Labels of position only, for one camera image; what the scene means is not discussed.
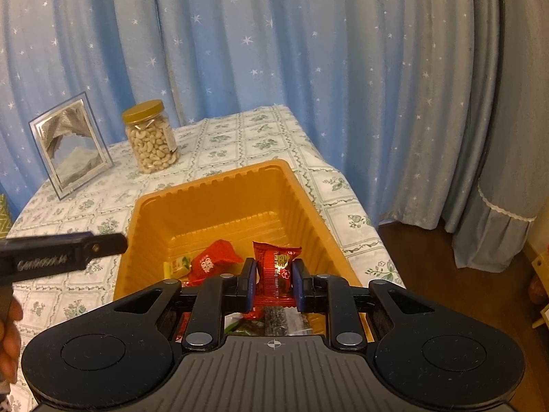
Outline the person's left hand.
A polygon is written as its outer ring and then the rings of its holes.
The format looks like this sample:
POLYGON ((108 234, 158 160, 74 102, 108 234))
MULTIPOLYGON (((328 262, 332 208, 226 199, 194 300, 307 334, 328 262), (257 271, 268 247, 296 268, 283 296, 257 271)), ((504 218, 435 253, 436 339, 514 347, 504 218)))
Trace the person's left hand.
POLYGON ((21 334, 16 324, 22 320, 21 304, 11 298, 8 318, 1 322, 0 367, 4 378, 15 384, 18 378, 19 359, 21 355, 21 334))

